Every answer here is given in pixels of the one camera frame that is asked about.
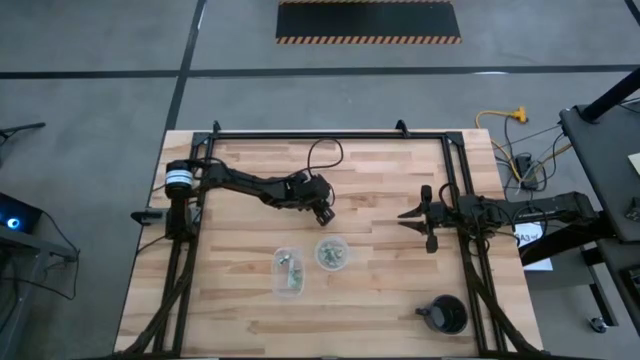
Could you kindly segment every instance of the black floor mat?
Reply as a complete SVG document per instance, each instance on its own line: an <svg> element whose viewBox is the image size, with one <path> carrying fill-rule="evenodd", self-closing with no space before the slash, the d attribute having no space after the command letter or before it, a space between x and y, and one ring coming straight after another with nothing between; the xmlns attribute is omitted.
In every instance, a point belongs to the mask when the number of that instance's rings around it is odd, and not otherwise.
<svg viewBox="0 0 640 360"><path fill-rule="evenodd" d="M459 44L448 0L283 0L278 44Z"/></svg>

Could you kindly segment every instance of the paper sign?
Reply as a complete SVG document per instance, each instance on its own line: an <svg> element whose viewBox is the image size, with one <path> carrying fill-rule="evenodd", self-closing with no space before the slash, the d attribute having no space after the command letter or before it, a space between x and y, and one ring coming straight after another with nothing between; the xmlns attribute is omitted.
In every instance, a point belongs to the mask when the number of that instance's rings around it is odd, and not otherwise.
<svg viewBox="0 0 640 360"><path fill-rule="evenodd" d="M537 241L542 237L540 223L527 223L516 225L516 237L520 239L520 247ZM552 271L551 259L544 259L524 267L527 271Z"/></svg>
<svg viewBox="0 0 640 360"><path fill-rule="evenodd" d="M640 153L629 155L629 161L631 161L633 167L636 168L636 172L640 175Z"/></svg>

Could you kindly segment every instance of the caster wheel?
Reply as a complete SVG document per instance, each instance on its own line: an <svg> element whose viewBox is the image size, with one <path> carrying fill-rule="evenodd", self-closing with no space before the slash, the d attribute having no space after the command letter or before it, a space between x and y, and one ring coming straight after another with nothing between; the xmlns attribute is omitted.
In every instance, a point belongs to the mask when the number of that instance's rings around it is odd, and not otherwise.
<svg viewBox="0 0 640 360"><path fill-rule="evenodd" d="M601 317L591 319L589 321L589 325L591 325L593 331L597 332L598 334L604 334L607 332L608 326L607 324L605 324L604 320Z"/></svg>

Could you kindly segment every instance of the clear plastic container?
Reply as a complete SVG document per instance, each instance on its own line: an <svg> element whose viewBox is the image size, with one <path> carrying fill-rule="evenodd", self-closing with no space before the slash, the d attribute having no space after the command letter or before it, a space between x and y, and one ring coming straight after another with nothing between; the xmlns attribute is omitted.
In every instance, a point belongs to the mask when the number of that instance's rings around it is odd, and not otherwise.
<svg viewBox="0 0 640 360"><path fill-rule="evenodd" d="M271 264L273 293L294 297L304 289L304 262L299 248L284 247L276 250Z"/></svg>
<svg viewBox="0 0 640 360"><path fill-rule="evenodd" d="M316 244L315 258L327 271L338 271L349 262L349 244L339 236L329 236Z"/></svg>

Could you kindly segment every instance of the white label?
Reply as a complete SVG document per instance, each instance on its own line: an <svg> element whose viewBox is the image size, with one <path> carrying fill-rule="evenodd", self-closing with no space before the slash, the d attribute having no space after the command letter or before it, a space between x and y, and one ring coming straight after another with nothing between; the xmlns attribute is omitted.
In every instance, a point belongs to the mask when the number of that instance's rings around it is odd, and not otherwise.
<svg viewBox="0 0 640 360"><path fill-rule="evenodd" d="M171 170L167 173L165 184L186 183L193 185L193 175L187 170Z"/></svg>
<svg viewBox="0 0 640 360"><path fill-rule="evenodd" d="M520 239L520 247L523 247L542 237L542 227L540 223L527 223L516 225L516 237ZM551 259L544 259L524 267L528 271L552 271Z"/></svg>

